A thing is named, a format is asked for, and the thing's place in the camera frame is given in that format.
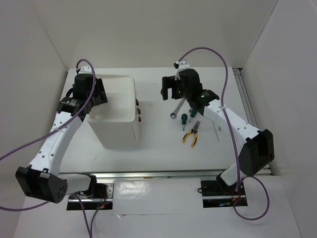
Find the green screwdriver handle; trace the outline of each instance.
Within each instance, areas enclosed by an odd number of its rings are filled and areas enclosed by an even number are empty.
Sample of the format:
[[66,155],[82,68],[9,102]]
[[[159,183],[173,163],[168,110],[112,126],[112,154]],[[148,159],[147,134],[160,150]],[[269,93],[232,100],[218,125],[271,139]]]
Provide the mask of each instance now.
[[196,116],[196,114],[197,114],[197,111],[194,110],[194,109],[192,109],[192,111],[191,111],[191,113],[190,113],[190,117],[191,117],[191,118],[194,118],[194,117]]
[[188,117],[187,117],[187,114],[185,114],[185,113],[182,114],[182,117],[181,117],[181,118],[182,118],[182,125],[186,125],[186,123],[187,123],[187,118],[188,118]]

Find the screwdriver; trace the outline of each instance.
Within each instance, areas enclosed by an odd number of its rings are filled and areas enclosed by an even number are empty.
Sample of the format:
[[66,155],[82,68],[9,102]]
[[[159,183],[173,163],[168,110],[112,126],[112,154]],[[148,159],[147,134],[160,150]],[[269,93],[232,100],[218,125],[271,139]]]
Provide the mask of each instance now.
[[186,123],[187,123],[187,114],[182,114],[182,125],[184,125],[184,127],[183,127],[183,131],[185,130],[185,125],[186,125]]
[[192,109],[192,112],[190,113],[190,119],[188,122],[190,122],[196,116],[196,114],[197,114],[197,111]]

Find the white tabletop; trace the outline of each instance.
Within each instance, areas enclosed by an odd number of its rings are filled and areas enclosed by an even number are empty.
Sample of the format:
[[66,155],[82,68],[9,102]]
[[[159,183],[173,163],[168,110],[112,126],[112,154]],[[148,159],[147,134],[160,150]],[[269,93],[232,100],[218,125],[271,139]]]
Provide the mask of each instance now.
[[[197,67],[205,89],[211,89],[221,95],[225,71],[223,67]],[[177,119],[171,119],[180,100],[162,100],[160,94],[161,78],[175,75],[174,68],[97,68],[97,74],[131,74],[135,79],[137,99],[141,109],[141,142],[129,148],[104,149],[85,118],[75,133],[63,158],[60,172],[135,172],[135,171],[179,171],[179,170],[220,170],[234,163],[231,138],[228,133],[217,131],[218,142],[212,122],[201,115],[196,116],[182,130],[181,114],[187,113],[186,102]],[[71,88],[76,72],[68,73],[62,97]],[[229,68],[229,79],[225,94],[225,103],[241,118],[246,114],[239,90]],[[185,144],[184,134],[196,120],[201,120],[198,140],[191,148],[193,136]]]

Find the white wall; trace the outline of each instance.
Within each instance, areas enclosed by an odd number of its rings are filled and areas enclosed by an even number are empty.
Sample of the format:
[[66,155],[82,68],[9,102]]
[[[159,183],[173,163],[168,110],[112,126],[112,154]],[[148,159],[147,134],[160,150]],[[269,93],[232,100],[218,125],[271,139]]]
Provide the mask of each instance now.
[[272,130],[276,162],[302,237],[316,237],[317,0],[279,0],[243,78],[257,124]]
[[[32,0],[66,67],[164,67],[197,46],[247,60],[277,0]],[[222,66],[202,52],[196,66]]]
[[[25,0],[0,1],[0,155],[46,133],[65,79],[65,67]],[[22,207],[14,174],[40,144],[0,162],[0,205]],[[13,237],[20,213],[0,211],[1,237]]]

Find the yellow plier handles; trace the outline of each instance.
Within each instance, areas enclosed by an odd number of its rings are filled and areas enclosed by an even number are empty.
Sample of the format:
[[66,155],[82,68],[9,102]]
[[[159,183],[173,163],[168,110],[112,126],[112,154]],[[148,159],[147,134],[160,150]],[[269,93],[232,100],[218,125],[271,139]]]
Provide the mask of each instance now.
[[196,124],[194,125],[193,129],[191,129],[186,135],[184,135],[184,137],[183,137],[183,143],[185,143],[186,138],[187,138],[190,134],[193,133],[193,134],[194,134],[194,141],[193,141],[193,143],[192,143],[192,147],[195,146],[196,141],[197,141],[197,132],[198,132],[197,130],[198,130],[199,125],[200,125],[200,121],[197,121]]

